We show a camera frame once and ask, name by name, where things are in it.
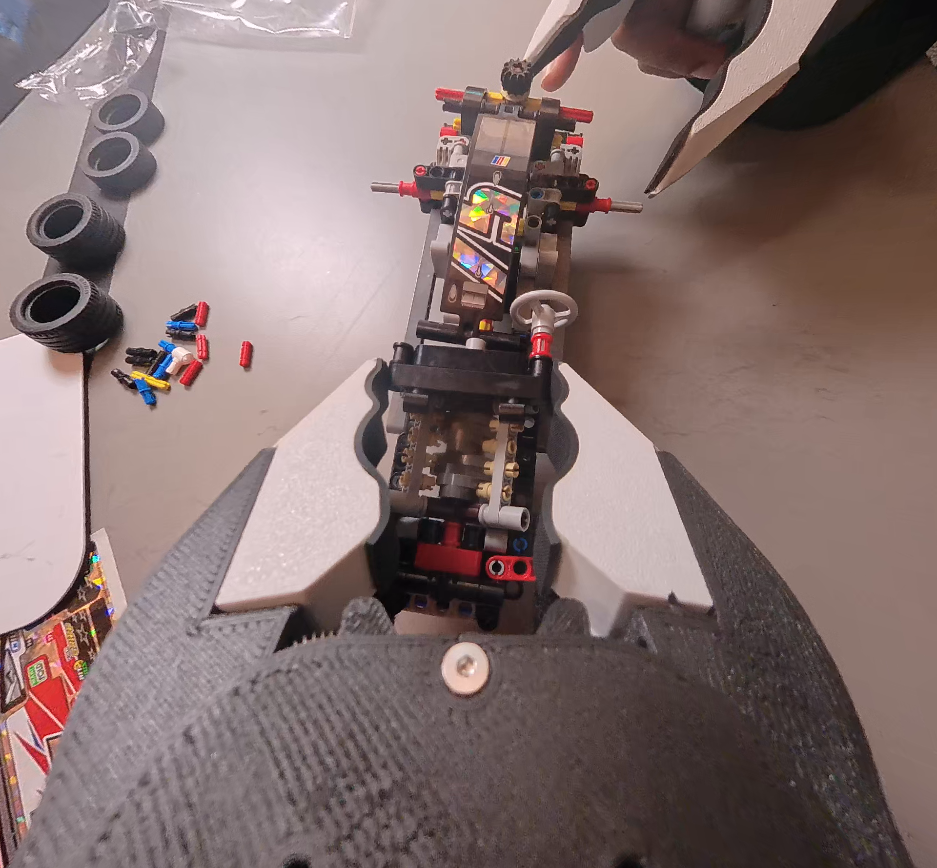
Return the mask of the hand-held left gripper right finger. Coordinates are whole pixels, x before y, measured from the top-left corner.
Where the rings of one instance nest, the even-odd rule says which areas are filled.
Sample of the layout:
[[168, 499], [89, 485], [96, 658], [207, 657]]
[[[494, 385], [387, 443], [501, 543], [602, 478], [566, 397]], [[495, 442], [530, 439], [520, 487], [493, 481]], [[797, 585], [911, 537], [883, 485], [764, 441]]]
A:
[[639, 607], [713, 606], [656, 447], [571, 365], [556, 365], [546, 455], [549, 583], [587, 610], [594, 636]]

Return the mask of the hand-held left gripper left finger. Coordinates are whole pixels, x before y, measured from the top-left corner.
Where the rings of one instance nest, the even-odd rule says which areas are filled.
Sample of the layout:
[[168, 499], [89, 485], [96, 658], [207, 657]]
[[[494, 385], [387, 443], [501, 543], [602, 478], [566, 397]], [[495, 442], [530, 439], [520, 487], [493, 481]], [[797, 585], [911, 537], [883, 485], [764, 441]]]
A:
[[389, 518], [385, 361], [363, 363], [275, 445], [217, 593], [226, 613], [299, 606], [339, 616], [375, 592], [367, 547]]

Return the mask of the lego car chassis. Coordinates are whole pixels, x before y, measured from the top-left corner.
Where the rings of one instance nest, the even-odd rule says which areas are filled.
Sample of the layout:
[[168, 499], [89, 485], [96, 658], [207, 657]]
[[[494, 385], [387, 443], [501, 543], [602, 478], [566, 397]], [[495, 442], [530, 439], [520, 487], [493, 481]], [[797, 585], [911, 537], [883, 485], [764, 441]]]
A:
[[500, 88], [436, 91], [452, 119], [410, 182], [372, 190], [429, 217], [424, 278], [389, 362], [389, 613], [408, 609], [482, 632], [527, 625], [537, 585], [556, 342], [578, 309], [564, 290], [573, 230], [642, 206], [599, 195], [581, 170], [590, 111], [530, 95], [532, 65]]

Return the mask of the white book stand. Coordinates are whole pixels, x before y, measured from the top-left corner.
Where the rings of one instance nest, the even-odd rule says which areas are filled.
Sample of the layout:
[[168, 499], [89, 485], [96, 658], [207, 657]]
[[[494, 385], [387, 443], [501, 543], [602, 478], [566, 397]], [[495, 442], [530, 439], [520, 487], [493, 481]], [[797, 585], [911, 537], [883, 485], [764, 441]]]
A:
[[82, 355], [1, 342], [1, 632], [49, 613], [81, 569], [86, 528]]

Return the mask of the pile of small lego pins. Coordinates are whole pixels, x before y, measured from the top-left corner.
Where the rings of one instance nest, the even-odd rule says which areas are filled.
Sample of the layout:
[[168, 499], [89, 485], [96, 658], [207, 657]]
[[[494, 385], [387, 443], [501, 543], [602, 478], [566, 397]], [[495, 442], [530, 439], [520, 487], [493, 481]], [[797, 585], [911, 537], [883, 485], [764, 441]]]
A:
[[109, 371], [111, 380], [148, 410], [173, 390], [191, 390], [217, 353], [207, 331], [211, 312], [207, 300], [171, 312], [155, 343], [123, 348], [123, 366]]

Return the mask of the person's right hand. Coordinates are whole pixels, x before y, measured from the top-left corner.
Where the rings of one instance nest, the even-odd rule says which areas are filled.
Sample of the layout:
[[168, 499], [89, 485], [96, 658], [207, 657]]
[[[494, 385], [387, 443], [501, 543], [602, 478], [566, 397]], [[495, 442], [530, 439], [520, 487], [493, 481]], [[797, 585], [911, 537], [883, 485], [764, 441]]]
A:
[[727, 48], [687, 30], [694, 0], [636, 0], [610, 37], [639, 69], [659, 78], [713, 78]]

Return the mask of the colourful sticker sheet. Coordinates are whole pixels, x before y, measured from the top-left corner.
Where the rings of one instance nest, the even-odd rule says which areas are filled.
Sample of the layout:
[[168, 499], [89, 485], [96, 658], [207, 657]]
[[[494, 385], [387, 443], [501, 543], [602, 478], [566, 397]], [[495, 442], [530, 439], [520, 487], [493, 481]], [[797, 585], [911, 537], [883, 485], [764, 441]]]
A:
[[29, 830], [67, 717], [125, 607], [111, 541], [100, 529], [64, 602], [32, 626], [2, 636], [2, 866]]

